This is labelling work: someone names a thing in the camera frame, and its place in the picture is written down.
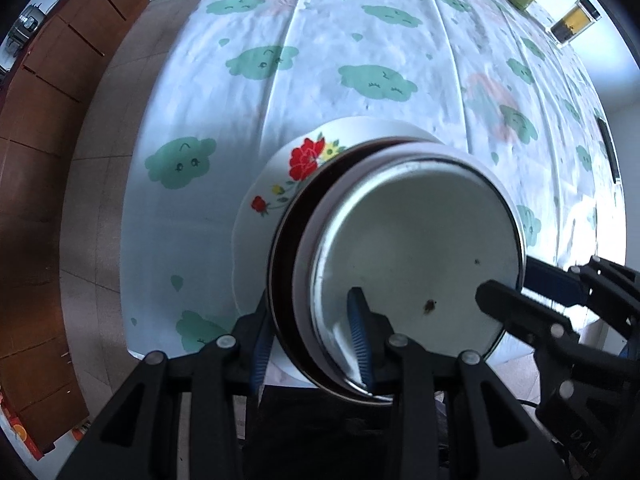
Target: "brown rim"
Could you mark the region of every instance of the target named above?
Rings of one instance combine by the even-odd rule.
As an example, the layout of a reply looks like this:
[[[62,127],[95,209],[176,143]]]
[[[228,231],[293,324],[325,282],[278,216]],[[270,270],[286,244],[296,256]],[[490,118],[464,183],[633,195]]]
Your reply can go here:
[[[354,164],[383,148],[410,142],[406,137],[392,137],[365,142],[346,150],[329,161],[295,197],[282,217],[271,245],[267,270],[267,299],[278,340],[294,366],[313,384],[351,402],[383,406],[383,402],[366,397],[336,383],[326,375],[309,355],[293,313],[292,277],[296,252],[306,223],[320,198]]]

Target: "white bowl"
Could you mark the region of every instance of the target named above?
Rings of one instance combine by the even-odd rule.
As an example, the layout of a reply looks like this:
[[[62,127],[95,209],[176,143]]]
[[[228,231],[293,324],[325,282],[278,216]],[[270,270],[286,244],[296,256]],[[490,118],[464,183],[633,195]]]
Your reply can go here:
[[[341,176],[309,219],[293,275],[296,324],[316,364],[363,395],[346,314],[354,286],[428,351],[487,355],[503,330],[476,305],[476,288],[522,288],[524,247],[513,202],[475,158],[429,142],[387,148]]]

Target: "tile floor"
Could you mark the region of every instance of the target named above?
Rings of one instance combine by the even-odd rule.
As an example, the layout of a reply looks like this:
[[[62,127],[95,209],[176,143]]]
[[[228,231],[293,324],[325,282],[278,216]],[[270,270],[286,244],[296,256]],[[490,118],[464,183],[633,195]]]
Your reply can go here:
[[[126,349],[120,309],[124,190],[153,84],[198,2],[149,4],[104,73],[71,163],[60,233],[60,285],[69,348],[91,418],[137,363]],[[496,371],[518,398],[540,398],[532,356],[499,365]],[[186,460],[180,467],[187,467]]]

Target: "white tablecloth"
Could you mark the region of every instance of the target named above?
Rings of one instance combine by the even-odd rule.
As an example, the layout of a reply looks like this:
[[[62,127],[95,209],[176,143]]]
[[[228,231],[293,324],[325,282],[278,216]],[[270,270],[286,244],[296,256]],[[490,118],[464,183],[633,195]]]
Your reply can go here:
[[[231,233],[242,197],[287,142],[336,118],[395,118],[493,168],[532,256],[624,261],[615,186],[584,66],[537,4],[506,0],[202,0],[162,69],[127,182],[127,344],[197,351],[238,316]],[[594,319],[570,309],[576,328]],[[505,339],[504,361],[526,346]]]

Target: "dark spot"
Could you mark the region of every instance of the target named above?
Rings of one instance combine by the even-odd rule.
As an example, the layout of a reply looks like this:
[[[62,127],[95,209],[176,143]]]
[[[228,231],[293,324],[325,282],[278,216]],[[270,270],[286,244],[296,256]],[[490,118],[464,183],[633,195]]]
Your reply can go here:
[[[436,301],[427,300],[427,303],[424,304],[424,313],[429,314],[430,312],[436,310],[436,303]]]

